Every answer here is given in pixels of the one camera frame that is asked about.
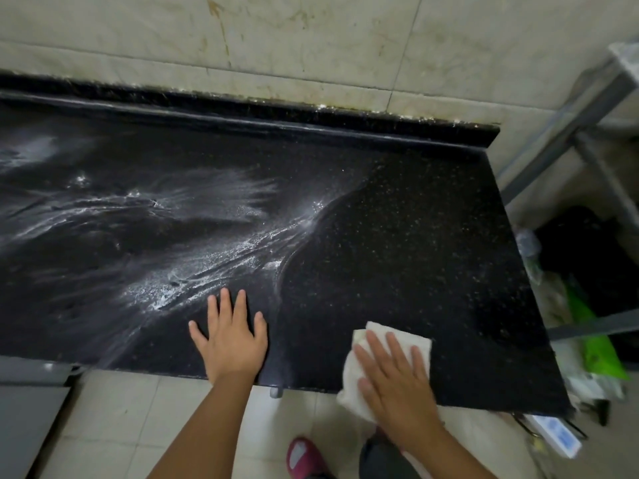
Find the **person's right hand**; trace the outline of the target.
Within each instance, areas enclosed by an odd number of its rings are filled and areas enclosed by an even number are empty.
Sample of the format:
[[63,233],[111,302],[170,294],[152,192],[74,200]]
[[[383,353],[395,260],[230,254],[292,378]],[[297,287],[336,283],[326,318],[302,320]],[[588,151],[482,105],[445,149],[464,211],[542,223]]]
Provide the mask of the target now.
[[370,363],[370,354],[360,345],[353,346],[353,351],[363,368],[364,378],[372,382],[381,398],[382,415],[378,425],[398,445],[394,438],[400,430],[417,423],[440,421],[440,418],[428,377],[427,381],[419,381],[413,375],[411,357],[406,357],[397,339],[396,343],[397,376],[370,376],[365,368]]

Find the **person's left hand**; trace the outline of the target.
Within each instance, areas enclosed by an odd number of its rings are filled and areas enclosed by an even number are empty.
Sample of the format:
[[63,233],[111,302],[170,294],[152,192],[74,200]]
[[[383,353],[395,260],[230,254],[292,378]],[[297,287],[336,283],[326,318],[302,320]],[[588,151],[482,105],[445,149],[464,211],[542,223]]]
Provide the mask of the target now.
[[240,290],[233,305],[232,324],[219,328],[220,297],[207,298],[207,330],[210,348],[198,351],[206,377],[214,386],[228,375],[240,375],[252,383],[262,369],[268,347],[260,347],[254,338],[254,324],[249,327],[247,295]]

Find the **white cleaning cloth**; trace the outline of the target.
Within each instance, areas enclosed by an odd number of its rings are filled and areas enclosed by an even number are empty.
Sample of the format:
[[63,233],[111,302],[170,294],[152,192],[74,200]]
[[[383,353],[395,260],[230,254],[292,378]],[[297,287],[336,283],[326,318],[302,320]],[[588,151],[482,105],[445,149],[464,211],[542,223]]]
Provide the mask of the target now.
[[[430,355],[433,345],[433,341],[431,339],[414,335],[406,331],[396,330],[377,322],[369,321],[364,329],[355,330],[353,332],[352,346],[360,345],[370,355],[372,352],[366,339],[367,331],[372,331],[379,338],[387,352],[390,351],[386,339],[386,334],[388,333],[393,333],[395,335],[395,338],[399,342],[399,345],[407,358],[411,357],[411,348],[417,347],[422,355],[426,373],[429,375]],[[358,388],[359,380],[364,377],[365,373],[363,368],[354,351],[351,350],[344,362],[344,368],[342,371],[342,389],[337,394],[337,402],[358,418],[368,421],[374,425],[378,425],[377,420]]]

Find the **person's left forearm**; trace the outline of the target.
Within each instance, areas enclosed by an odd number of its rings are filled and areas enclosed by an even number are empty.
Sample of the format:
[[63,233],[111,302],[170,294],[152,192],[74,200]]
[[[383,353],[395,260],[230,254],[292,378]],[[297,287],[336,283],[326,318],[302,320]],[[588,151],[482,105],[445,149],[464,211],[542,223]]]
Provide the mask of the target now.
[[246,372],[218,378],[147,479],[231,479],[254,379]]

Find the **person's right forearm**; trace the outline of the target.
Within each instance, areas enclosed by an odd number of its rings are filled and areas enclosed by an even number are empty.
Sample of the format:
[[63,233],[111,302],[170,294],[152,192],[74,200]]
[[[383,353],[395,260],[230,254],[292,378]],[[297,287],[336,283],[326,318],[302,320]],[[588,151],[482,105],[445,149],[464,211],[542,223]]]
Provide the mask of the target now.
[[416,459],[432,479],[497,479],[438,419],[402,429],[394,441]]

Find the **dark trouser leg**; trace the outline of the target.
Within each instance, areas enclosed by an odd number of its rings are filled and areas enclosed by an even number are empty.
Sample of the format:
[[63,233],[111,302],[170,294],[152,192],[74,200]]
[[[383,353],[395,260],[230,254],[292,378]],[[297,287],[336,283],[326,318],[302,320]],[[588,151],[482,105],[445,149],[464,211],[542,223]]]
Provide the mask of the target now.
[[398,447],[379,430],[363,444],[358,476],[359,479],[421,479]]

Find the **pink slipper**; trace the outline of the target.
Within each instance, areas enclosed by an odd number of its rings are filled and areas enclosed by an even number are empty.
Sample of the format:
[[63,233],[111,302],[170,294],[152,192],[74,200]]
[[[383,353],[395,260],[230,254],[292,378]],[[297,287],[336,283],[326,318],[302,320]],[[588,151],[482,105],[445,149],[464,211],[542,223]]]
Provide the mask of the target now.
[[315,443],[304,436],[290,443],[286,467],[291,479],[335,479]]

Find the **white power strip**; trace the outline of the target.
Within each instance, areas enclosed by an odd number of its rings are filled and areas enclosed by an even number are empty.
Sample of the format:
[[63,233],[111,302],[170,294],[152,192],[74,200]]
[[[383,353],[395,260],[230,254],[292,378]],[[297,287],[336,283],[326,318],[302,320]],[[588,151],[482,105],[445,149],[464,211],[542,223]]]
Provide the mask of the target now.
[[525,425],[534,437],[545,441],[557,455],[564,459],[575,459],[582,448],[582,440],[563,420],[551,416],[524,414]]

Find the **clear plastic bottle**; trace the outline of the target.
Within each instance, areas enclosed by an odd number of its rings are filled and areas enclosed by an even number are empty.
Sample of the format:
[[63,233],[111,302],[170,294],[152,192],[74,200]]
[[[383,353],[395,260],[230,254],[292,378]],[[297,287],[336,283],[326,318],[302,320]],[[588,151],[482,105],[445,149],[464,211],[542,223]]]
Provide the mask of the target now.
[[528,278],[534,285],[539,285],[543,279],[544,271],[539,264],[541,244],[537,236],[530,229],[517,227],[515,228],[515,239]]

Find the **green plastic bag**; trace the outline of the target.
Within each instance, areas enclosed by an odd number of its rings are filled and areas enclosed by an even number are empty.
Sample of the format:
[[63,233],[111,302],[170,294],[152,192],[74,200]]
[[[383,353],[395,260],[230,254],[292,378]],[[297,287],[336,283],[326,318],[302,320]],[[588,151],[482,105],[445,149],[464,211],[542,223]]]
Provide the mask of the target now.
[[[589,324],[596,320],[594,312],[579,297],[569,283],[563,281],[567,304],[574,324]],[[628,373],[619,360],[613,344],[606,335],[582,338],[585,370],[596,376],[629,380]]]

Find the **grey cabinet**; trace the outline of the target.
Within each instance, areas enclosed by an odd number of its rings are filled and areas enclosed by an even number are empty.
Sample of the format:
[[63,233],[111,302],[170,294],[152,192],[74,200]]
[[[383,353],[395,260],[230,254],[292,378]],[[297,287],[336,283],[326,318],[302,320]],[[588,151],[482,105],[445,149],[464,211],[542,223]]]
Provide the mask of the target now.
[[0,479],[27,479],[80,365],[0,355]]

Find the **black bin bag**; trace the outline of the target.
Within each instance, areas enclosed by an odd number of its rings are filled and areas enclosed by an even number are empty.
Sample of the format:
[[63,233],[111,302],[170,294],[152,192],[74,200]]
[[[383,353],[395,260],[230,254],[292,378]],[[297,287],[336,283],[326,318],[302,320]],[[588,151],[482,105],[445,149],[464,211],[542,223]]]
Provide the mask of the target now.
[[576,206],[534,231],[541,267],[567,280],[598,317],[639,308],[639,265],[621,247],[613,223]]

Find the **grey metal rack frame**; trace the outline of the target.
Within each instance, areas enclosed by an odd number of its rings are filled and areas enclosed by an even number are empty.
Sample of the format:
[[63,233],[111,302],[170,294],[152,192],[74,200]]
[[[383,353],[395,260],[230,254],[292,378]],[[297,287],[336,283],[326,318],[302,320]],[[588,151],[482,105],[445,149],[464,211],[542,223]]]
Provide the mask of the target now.
[[595,170],[626,224],[635,233],[639,233],[639,208],[611,167],[594,150],[597,136],[605,136],[604,132],[597,129],[598,124],[639,88],[639,36],[629,41],[611,43],[608,53],[601,64],[579,76],[574,94],[566,99],[546,126],[531,136],[500,171],[499,177],[566,114],[573,114],[573,118],[550,138],[527,166],[501,190],[500,195],[505,207],[564,153],[574,149],[581,159]]

